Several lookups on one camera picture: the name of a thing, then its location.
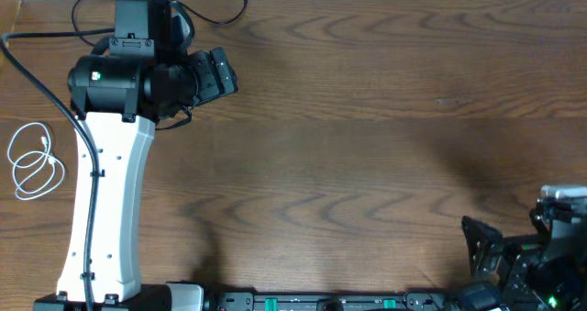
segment brown wooden surface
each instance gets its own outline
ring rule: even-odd
[[[241,0],[186,0],[228,17]],[[194,19],[194,50],[226,48],[241,92],[157,133],[143,184],[146,283],[260,291],[392,291],[468,280],[460,217],[532,231],[543,183],[587,183],[587,0],[250,0],[228,27]],[[72,1],[27,1],[18,31],[71,30]],[[113,1],[81,7],[112,25]],[[11,48],[64,102],[78,39]],[[72,128],[12,67],[0,153],[49,122],[68,179],[18,202],[0,171],[0,305],[55,288],[69,243]],[[32,135],[17,145],[24,150]]]
[[[12,27],[17,22],[18,9],[20,0],[0,0],[0,34],[12,31]],[[0,73],[4,56],[0,56]]]

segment white cable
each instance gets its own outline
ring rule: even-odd
[[[26,154],[20,156],[16,161],[12,160],[12,157],[10,156],[10,152],[12,150],[12,144],[15,142],[15,139],[17,138],[18,134],[25,128],[28,127],[32,127],[32,126],[39,126],[42,127],[45,130],[45,135],[41,136],[40,141],[43,144],[44,150],[43,151],[39,151],[39,150],[32,150],[27,152]],[[21,161],[23,161],[24,159],[26,159],[27,157],[31,156],[31,155],[35,155],[38,154],[39,156],[31,163],[29,164],[19,164]],[[55,188],[57,188],[57,186],[59,186],[61,184],[61,182],[63,182],[63,178],[65,178],[65,166],[63,165],[63,163],[61,161],[59,161],[59,159],[57,159],[55,156],[53,156],[51,154],[51,136],[49,134],[49,131],[47,130],[47,127],[45,127],[44,124],[39,123],[39,122],[32,122],[32,123],[28,123],[24,126],[22,126],[21,128],[19,128],[17,130],[17,132],[15,132],[14,136],[12,136],[12,139],[10,140],[10,143],[8,144],[8,150],[6,150],[6,157],[8,158],[8,160],[12,163],[12,180],[15,182],[15,185],[17,186],[17,189],[15,190],[15,196],[17,197],[17,199],[22,200],[22,201],[28,201],[28,200],[33,200],[36,199],[38,197],[41,197],[49,192],[51,192],[52,190],[54,190]],[[27,176],[27,178],[23,179],[22,181],[18,181],[17,179],[17,169],[27,169],[32,167],[33,165],[40,163],[39,167],[30,175]],[[49,179],[47,180],[47,182],[45,182],[41,187],[37,188],[34,191],[28,191],[23,187],[23,184],[25,184],[30,178],[34,177],[37,173],[39,173],[46,164],[49,164],[51,166],[52,169],[52,173],[51,173],[51,177],[49,177]],[[51,181],[53,180],[53,178],[55,177],[55,163],[58,163],[61,166],[61,179],[55,183],[53,186],[51,186],[49,189],[44,190],[44,188],[46,188]],[[23,193],[23,194],[33,194],[32,196],[22,196],[19,194]]]

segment green led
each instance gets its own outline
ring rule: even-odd
[[[551,297],[548,299],[548,303],[549,303],[549,304],[550,304],[550,306],[552,306],[552,307],[557,307],[557,299],[556,299],[556,298],[554,298],[554,296],[551,296]]]

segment wooden table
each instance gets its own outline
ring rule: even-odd
[[[186,0],[214,18],[241,0]],[[25,1],[17,31],[72,30],[73,1]],[[469,280],[463,215],[532,231],[544,183],[587,183],[587,0],[250,0],[227,27],[194,18],[193,50],[222,46],[240,92],[158,132],[140,214],[145,283],[259,291],[393,291]],[[81,27],[112,26],[114,1]],[[14,41],[64,102],[78,39]],[[72,127],[13,67],[0,71],[0,152],[50,124],[69,170],[18,202],[0,171],[0,305],[51,293],[72,225]],[[24,137],[17,152],[37,147]]]

